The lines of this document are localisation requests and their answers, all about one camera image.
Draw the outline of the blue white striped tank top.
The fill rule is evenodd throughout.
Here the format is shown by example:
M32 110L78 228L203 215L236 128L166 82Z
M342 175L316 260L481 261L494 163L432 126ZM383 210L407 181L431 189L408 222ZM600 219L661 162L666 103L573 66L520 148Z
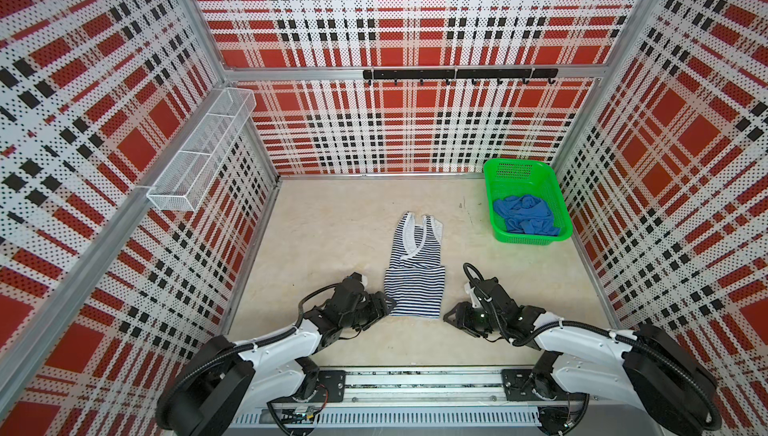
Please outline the blue white striped tank top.
M384 289L394 302L392 316L437 319L445 290L443 224L432 215L421 221L405 212L394 231Z

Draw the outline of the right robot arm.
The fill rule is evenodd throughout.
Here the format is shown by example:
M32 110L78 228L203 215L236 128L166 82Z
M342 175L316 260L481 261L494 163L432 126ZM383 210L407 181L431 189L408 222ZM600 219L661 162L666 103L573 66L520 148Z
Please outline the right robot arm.
M488 342L536 349L540 357L513 392L561 402L569 396L605 398L644 411L675 435L721 429L717 382L663 329L601 328L519 305L498 279L469 277L468 300L443 319Z

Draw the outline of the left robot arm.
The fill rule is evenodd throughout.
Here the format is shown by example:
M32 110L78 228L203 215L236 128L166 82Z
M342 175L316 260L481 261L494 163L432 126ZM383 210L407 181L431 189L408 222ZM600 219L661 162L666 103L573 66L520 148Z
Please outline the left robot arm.
M357 272L311 292L330 297L311 309L306 298L297 318L272 333L232 342L215 336L197 351L159 396L154 419L176 435L221 435L239 415L273 409L276 401L300 403L317 393L330 399L312 355L341 340L347 329L362 333L396 307L384 292L369 292Z

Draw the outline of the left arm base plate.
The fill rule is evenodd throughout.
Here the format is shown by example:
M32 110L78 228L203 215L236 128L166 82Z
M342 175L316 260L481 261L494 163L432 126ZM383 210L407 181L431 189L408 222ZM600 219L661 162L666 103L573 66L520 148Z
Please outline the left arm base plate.
M344 399L345 382L344 370L320 370L310 375L285 370L261 382L259 391L265 402L337 403Z

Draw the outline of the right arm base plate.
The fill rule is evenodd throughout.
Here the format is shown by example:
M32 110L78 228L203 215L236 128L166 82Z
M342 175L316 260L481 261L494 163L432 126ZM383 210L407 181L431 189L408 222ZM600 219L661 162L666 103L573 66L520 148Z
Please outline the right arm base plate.
M569 393L558 386L551 376L538 373L532 368L508 368L501 371L502 388L506 400L514 401L554 401L583 403L584 393Z

